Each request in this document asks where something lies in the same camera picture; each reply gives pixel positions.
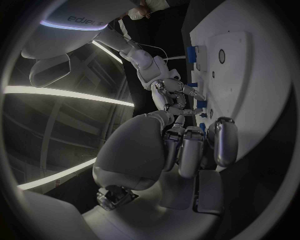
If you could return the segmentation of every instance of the glowing light bar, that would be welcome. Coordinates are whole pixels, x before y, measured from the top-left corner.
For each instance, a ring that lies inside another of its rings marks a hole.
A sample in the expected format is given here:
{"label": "glowing light bar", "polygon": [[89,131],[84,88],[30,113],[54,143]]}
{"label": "glowing light bar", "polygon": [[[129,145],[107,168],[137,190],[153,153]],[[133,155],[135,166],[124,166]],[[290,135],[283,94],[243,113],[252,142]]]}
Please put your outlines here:
{"label": "glowing light bar", "polygon": [[55,29],[68,29],[68,30],[79,30],[79,31],[99,31],[99,30],[105,29],[108,25],[108,24],[106,24],[105,26],[96,27],[96,28],[83,28],[83,27],[74,27],[74,26],[62,26],[62,25],[49,23],[46,21],[40,21],[40,24],[44,25],[46,27],[55,28]]}
{"label": "glowing light bar", "polygon": [[117,61],[119,61],[121,64],[123,64],[122,60],[120,58],[118,58],[116,55],[114,55],[111,51],[107,50],[104,46],[102,46],[101,44],[99,44],[96,41],[92,41],[92,44],[95,44],[98,48],[101,48],[104,52],[106,52],[107,54],[111,55],[114,59],[116,59]]}
{"label": "glowing light bar", "polygon": [[41,186],[43,184],[50,183],[52,181],[55,181],[56,179],[60,179],[64,176],[67,176],[67,175],[72,174],[76,171],[79,171],[80,169],[83,169],[87,166],[90,166],[90,165],[94,164],[95,161],[96,161],[96,158],[94,158],[92,160],[89,160],[89,161],[86,161],[86,162],[84,162],[82,164],[79,164],[77,166],[74,166],[72,168],[69,168],[67,170],[61,171],[59,173],[53,174],[51,176],[47,176],[47,177],[44,177],[44,178],[36,180],[36,181],[31,181],[31,182],[28,182],[28,183],[25,183],[25,184],[22,184],[22,185],[18,185],[18,187],[22,190],[27,190],[27,189],[32,189],[32,188]]}
{"label": "glowing light bar", "polygon": [[51,95],[51,96],[61,96],[77,99],[87,99],[100,102],[106,102],[111,104],[120,104],[125,106],[134,107],[135,105],[130,102],[119,101],[111,98],[106,98],[102,96],[89,95],[73,91],[65,91],[51,88],[36,88],[33,86],[7,86],[4,89],[5,94],[41,94],[41,95]]}

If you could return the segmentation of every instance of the purple light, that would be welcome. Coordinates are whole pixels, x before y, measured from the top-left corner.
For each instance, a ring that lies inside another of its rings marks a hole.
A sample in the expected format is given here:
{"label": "purple light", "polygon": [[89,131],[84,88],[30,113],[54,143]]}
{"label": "purple light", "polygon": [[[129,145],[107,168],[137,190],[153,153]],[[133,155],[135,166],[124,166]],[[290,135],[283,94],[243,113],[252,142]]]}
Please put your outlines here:
{"label": "purple light", "polygon": [[105,26],[98,27],[98,28],[82,28],[82,27],[74,27],[74,26],[56,25],[56,24],[49,23],[46,21],[40,21],[40,24],[50,27],[50,28],[55,28],[55,29],[68,29],[68,30],[79,30],[79,31],[99,31],[99,30],[105,29],[108,25],[108,24],[106,24]]}

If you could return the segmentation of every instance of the led light strip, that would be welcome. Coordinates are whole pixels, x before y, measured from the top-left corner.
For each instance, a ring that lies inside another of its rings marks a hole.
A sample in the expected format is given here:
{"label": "led light strip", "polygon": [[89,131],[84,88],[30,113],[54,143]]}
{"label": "led light strip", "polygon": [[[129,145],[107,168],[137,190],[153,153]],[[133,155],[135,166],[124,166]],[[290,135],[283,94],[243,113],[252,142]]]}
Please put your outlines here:
{"label": "led light strip", "polygon": [[106,24],[105,26],[98,27],[98,28],[83,28],[83,27],[74,27],[74,26],[62,26],[62,25],[49,23],[46,21],[40,21],[40,24],[44,25],[46,27],[55,28],[55,29],[68,29],[68,30],[79,30],[79,31],[99,31],[99,30],[105,29],[108,25],[108,24]]}
{"label": "led light strip", "polygon": [[102,96],[89,95],[73,91],[65,91],[51,88],[36,88],[33,86],[7,86],[4,89],[5,94],[41,94],[41,95],[51,95],[51,96],[61,96],[77,99],[87,99],[100,102],[106,102],[111,104],[120,104],[125,106],[134,107],[135,105],[130,102],[119,101],[111,98],[106,98]]}
{"label": "led light strip", "polygon": [[51,176],[47,176],[47,177],[44,177],[44,178],[36,180],[36,181],[31,181],[31,182],[28,182],[28,183],[25,183],[25,184],[22,184],[22,185],[18,185],[18,187],[22,190],[27,190],[27,189],[32,189],[32,188],[41,186],[43,184],[50,183],[52,181],[55,181],[56,179],[60,179],[64,176],[67,176],[67,175],[72,174],[76,171],[79,171],[80,169],[83,169],[87,166],[90,166],[90,165],[94,164],[95,161],[96,161],[96,158],[94,158],[92,160],[89,160],[89,161],[86,161],[86,162],[84,162],[82,164],[79,164],[77,166],[74,166],[72,168],[69,168],[67,170],[61,171],[59,173],[53,174]]}
{"label": "led light strip", "polygon": [[117,61],[119,61],[121,64],[123,64],[122,60],[120,58],[118,58],[116,55],[114,55],[111,51],[107,50],[104,46],[102,46],[101,44],[99,44],[96,41],[92,41],[92,44],[95,44],[98,48],[101,48],[104,52],[106,52],[107,54],[111,55],[114,59],[116,59]]}

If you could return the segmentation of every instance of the humanoid robot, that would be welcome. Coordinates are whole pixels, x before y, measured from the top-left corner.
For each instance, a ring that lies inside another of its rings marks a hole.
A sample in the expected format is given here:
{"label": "humanoid robot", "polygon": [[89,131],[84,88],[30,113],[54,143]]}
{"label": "humanoid robot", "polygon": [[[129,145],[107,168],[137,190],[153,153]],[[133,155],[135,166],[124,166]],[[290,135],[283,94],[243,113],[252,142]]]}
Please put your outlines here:
{"label": "humanoid robot", "polygon": [[[118,8],[109,7],[116,4]],[[85,0],[84,4],[80,0],[67,1],[40,22],[21,52],[25,58],[38,60],[29,79],[34,87],[43,88],[70,73],[67,53],[98,41],[130,61],[142,86],[152,92],[158,111],[122,124],[97,156],[93,177],[100,187],[98,202],[106,210],[131,202],[136,197],[131,190],[150,188],[162,171],[170,171],[176,163],[182,178],[193,179],[208,146],[214,151],[216,164],[222,167],[233,164],[238,153],[238,130],[233,119],[220,117],[209,127],[207,138],[198,126],[184,128],[185,116],[203,111],[185,109],[185,95],[199,101],[205,97],[184,85],[177,70],[169,70],[161,57],[152,58],[138,44],[107,27],[109,21],[134,6],[122,0]],[[174,122],[174,115],[179,117],[163,136],[163,129]]]}

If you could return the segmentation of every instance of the circular hole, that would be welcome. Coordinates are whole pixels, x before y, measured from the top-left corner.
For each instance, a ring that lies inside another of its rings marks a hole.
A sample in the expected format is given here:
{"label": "circular hole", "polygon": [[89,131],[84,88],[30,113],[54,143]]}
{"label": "circular hole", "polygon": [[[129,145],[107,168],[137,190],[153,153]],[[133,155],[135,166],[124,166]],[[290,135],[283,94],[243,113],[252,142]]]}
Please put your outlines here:
{"label": "circular hole", "polygon": [[225,62],[225,52],[222,49],[219,51],[219,61],[221,64]]}

